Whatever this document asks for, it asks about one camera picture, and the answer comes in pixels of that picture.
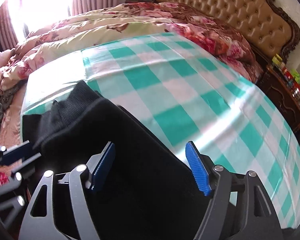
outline green and white checkered cloth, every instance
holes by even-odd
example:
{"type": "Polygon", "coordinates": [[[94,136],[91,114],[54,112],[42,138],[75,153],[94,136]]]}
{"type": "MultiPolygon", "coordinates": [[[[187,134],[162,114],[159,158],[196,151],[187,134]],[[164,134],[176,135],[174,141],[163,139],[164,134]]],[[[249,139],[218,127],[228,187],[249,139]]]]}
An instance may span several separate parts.
{"type": "MultiPolygon", "coordinates": [[[[257,86],[173,33],[102,44],[82,50],[81,57],[80,79],[125,107],[180,160],[187,163],[185,145],[193,140],[202,154],[230,172],[256,171],[281,227],[300,224],[300,146],[257,86]]],[[[36,72],[27,90],[31,79],[40,79],[36,72]]],[[[46,111],[71,89],[63,86],[62,93],[43,97],[23,114],[46,111]]]]}

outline floral bedspread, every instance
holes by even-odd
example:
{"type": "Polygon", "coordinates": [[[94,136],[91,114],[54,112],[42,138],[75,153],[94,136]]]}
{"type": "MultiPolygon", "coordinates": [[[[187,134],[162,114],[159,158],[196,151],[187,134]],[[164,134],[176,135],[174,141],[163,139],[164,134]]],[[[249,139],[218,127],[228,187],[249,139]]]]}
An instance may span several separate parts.
{"type": "Polygon", "coordinates": [[[193,41],[239,74],[256,82],[262,69],[249,43],[234,28],[181,3],[133,3],[90,11],[31,32],[0,68],[0,90],[61,56],[105,42],[175,32],[193,41]]]}

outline brown leather headboard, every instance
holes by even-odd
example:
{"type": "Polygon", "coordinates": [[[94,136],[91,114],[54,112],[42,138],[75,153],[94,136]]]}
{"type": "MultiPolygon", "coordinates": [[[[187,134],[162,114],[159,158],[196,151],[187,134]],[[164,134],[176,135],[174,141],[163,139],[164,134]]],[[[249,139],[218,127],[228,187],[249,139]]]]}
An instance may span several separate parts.
{"type": "Polygon", "coordinates": [[[274,0],[156,0],[181,2],[205,15],[229,23],[251,44],[253,50],[269,61],[276,53],[286,61],[300,41],[298,25],[274,0]]]}

